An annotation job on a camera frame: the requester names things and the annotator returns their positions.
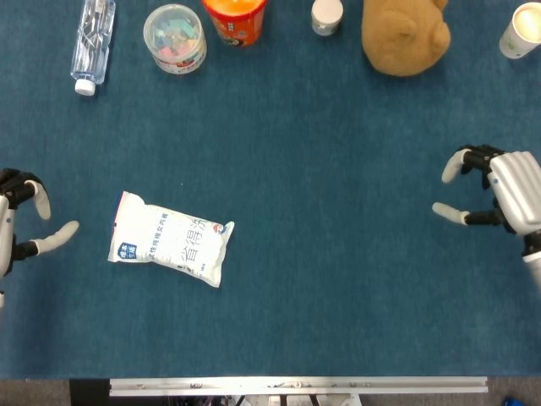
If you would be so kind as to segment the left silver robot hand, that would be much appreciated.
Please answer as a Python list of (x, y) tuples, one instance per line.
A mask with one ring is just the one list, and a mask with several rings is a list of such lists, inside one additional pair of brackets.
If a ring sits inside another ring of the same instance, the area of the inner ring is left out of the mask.
[(4, 168), (1, 171), (1, 277), (12, 271), (15, 261), (53, 251), (66, 244), (79, 230), (79, 223), (70, 221), (44, 239), (18, 243), (14, 233), (16, 211), (27, 200), (33, 200), (42, 220), (51, 218), (49, 196), (42, 181), (33, 173)]

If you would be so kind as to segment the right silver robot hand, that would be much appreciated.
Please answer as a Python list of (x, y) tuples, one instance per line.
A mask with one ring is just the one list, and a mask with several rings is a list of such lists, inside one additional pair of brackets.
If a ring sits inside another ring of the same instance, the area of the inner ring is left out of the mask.
[(464, 226), (502, 225), (523, 238), (522, 258), (532, 262), (540, 257), (540, 165), (528, 151), (503, 151), (490, 145), (464, 145), (448, 160), (441, 175), (445, 184), (457, 174), (473, 169), (482, 173), (483, 189), (494, 194), (489, 211), (460, 211), (435, 202), (432, 211), (450, 222)]

